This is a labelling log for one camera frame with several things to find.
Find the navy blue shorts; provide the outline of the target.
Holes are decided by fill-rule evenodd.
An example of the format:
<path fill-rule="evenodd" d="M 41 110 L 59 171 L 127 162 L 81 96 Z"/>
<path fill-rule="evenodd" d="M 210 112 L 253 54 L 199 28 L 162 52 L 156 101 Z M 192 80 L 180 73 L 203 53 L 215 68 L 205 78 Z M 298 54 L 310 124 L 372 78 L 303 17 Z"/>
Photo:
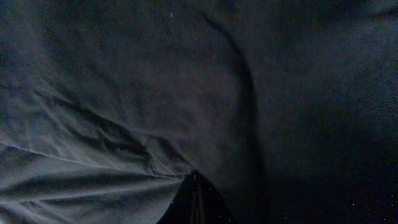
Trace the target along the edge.
<path fill-rule="evenodd" d="M 2 1 L 1 222 L 397 222 L 396 1 Z"/>

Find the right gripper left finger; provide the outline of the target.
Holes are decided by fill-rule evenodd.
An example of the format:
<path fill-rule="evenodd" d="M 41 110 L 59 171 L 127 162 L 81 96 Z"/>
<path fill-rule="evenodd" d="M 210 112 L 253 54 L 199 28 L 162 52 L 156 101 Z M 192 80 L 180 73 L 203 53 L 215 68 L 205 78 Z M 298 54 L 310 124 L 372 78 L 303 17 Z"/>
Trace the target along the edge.
<path fill-rule="evenodd" d="M 157 224 L 195 224 L 196 174 L 187 176 Z"/>

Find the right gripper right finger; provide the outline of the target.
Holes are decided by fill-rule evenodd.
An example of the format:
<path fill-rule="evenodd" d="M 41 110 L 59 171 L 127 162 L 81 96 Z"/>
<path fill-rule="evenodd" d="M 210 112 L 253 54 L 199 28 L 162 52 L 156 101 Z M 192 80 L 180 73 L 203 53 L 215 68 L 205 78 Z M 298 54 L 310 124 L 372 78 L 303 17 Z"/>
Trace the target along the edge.
<path fill-rule="evenodd" d="M 238 224 L 228 210 L 219 190 L 204 176 L 195 174 L 197 183 L 197 223 L 202 224 Z"/>

